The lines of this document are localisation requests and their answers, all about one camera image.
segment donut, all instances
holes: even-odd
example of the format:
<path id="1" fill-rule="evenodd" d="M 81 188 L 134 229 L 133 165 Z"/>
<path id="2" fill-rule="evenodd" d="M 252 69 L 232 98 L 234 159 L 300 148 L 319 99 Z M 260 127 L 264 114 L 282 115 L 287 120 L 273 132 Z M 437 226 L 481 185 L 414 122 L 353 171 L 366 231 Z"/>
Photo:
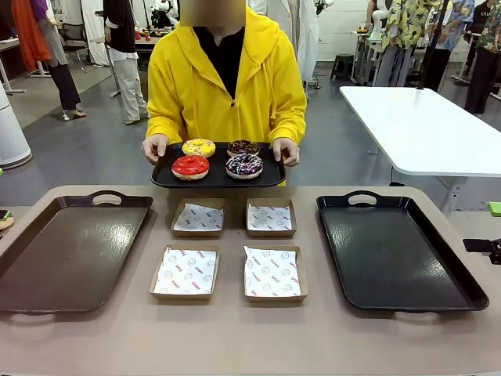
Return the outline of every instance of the donut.
<path id="1" fill-rule="evenodd" d="M 238 180 L 257 178 L 263 168 L 263 160 L 253 154 L 238 154 L 226 162 L 226 173 Z"/>
<path id="2" fill-rule="evenodd" d="M 216 151 L 216 146 L 209 139 L 191 139 L 182 145 L 185 155 L 200 155 L 209 158 Z"/>
<path id="3" fill-rule="evenodd" d="M 246 139 L 238 139 L 228 144 L 228 155 L 230 157 L 235 157 L 239 154 L 259 154 L 259 145 L 247 141 Z"/>
<path id="4" fill-rule="evenodd" d="M 209 172 L 209 161 L 200 155 L 185 155 L 172 164 L 172 173 L 181 180 L 198 180 Z"/>

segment hand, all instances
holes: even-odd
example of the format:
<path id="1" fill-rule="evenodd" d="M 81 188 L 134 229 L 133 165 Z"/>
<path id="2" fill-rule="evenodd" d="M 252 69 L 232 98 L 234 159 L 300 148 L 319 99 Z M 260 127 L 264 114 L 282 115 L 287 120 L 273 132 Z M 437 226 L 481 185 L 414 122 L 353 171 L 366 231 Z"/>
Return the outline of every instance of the hand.
<path id="1" fill-rule="evenodd" d="M 52 18 L 47 18 L 47 22 L 51 26 L 57 26 L 57 25 L 59 25 L 59 23 L 56 20 L 53 20 Z"/>
<path id="2" fill-rule="evenodd" d="M 111 27 L 109 26 L 104 27 L 104 40 L 108 43 L 111 42 Z"/>
<path id="3" fill-rule="evenodd" d="M 142 142 L 142 151 L 144 151 L 146 159 L 152 165 L 156 165 L 158 159 L 165 155 L 168 144 L 169 138 L 166 135 L 151 135 Z"/>
<path id="4" fill-rule="evenodd" d="M 299 146 L 292 139 L 285 137 L 275 139 L 273 141 L 273 154 L 275 160 L 278 162 L 282 159 L 282 153 L 285 157 L 283 163 L 287 167 L 294 167 L 299 165 Z"/>

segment black shirt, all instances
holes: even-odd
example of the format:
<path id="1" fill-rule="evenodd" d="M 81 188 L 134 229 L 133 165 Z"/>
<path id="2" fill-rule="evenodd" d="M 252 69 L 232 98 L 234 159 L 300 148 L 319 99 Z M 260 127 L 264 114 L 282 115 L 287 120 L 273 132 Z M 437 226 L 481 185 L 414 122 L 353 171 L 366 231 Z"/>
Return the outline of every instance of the black shirt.
<path id="1" fill-rule="evenodd" d="M 487 6 L 487 2 L 483 2 L 475 7 L 471 32 L 480 34 L 484 30 L 490 12 L 491 9 Z"/>
<path id="2" fill-rule="evenodd" d="M 135 52 L 134 16 L 129 0 L 104 0 L 104 21 L 110 20 L 118 26 L 111 29 L 112 49 L 120 52 Z"/>
<path id="3" fill-rule="evenodd" d="M 194 27 L 193 30 L 198 37 L 200 47 L 211 61 L 216 72 L 218 72 L 226 91 L 235 99 L 245 27 L 242 27 L 236 34 L 224 37 L 219 47 L 214 41 L 214 35 L 207 28 Z"/>

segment stool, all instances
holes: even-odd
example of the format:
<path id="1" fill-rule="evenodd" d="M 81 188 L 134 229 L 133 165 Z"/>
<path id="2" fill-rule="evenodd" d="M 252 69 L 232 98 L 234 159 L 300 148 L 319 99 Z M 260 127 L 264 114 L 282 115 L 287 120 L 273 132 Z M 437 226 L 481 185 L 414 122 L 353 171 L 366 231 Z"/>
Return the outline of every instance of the stool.
<path id="1" fill-rule="evenodd" d="M 347 81 L 350 78 L 351 68 L 353 67 L 353 55 L 350 53 L 338 53 L 334 60 L 330 80 L 336 76 L 336 79 Z"/>

